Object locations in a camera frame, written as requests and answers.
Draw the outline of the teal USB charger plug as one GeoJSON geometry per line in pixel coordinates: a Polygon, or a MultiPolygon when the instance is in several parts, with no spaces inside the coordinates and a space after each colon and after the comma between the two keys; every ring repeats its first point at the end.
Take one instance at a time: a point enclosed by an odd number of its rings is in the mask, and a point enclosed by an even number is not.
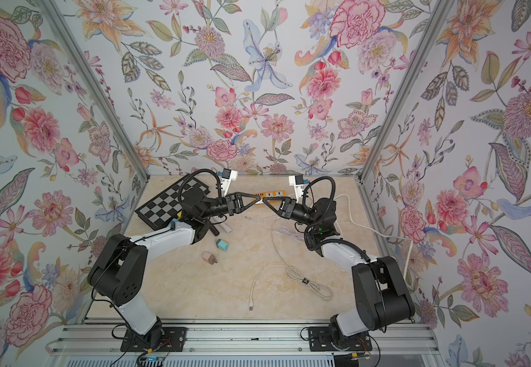
{"type": "Polygon", "coordinates": [[[224,240],[222,240],[222,239],[218,239],[218,240],[216,240],[216,247],[217,247],[219,250],[223,251],[223,252],[227,252],[228,249],[229,249],[229,246],[230,246],[230,245],[229,245],[226,241],[224,241],[224,240]]]}

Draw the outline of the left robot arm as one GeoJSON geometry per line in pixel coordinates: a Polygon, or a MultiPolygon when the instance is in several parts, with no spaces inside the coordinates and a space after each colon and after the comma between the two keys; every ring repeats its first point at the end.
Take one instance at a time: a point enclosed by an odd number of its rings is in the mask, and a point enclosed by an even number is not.
{"type": "Polygon", "coordinates": [[[217,174],[200,169],[183,177],[167,204],[180,209],[162,220],[165,227],[130,238],[111,235],[89,271],[87,281],[120,314],[131,333],[156,347],[164,337],[161,319],[140,295],[147,264],[175,249],[201,241],[213,226],[213,217],[241,214],[261,200],[256,194],[229,194],[234,171],[217,174]]]}

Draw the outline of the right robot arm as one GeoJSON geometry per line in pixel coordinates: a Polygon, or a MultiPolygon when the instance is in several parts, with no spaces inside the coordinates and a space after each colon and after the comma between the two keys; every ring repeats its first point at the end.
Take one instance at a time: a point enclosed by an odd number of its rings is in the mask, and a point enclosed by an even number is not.
{"type": "Polygon", "coordinates": [[[302,197],[266,197],[262,202],[278,217],[305,225],[307,249],[333,261],[353,280],[355,307],[332,316],[331,342],[339,350],[370,331],[412,318],[415,306],[398,262],[368,254],[337,231],[337,185],[332,177],[314,179],[302,197]]]}

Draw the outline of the white pink electric toothbrush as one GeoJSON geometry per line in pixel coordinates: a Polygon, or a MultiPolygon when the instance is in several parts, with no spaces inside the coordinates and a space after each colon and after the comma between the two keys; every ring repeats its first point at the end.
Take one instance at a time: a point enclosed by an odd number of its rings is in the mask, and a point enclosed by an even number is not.
{"type": "Polygon", "coordinates": [[[230,234],[233,230],[225,223],[221,223],[219,227],[226,232],[227,234],[230,234]]]}

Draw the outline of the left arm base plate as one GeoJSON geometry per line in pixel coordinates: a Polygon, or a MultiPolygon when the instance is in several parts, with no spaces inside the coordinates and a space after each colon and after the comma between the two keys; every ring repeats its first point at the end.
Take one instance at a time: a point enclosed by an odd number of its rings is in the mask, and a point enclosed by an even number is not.
{"type": "Polygon", "coordinates": [[[158,352],[182,352],[188,329],[186,327],[161,327],[152,329],[145,335],[126,330],[120,346],[121,352],[138,352],[151,350],[158,352]]]}

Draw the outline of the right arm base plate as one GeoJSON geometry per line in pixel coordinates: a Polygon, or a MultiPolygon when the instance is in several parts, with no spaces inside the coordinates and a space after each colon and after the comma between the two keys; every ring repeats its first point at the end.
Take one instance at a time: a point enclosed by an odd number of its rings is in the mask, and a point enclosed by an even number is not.
{"type": "Polygon", "coordinates": [[[344,336],[337,327],[307,327],[304,339],[311,352],[371,352],[372,340],[368,332],[344,336]]]}

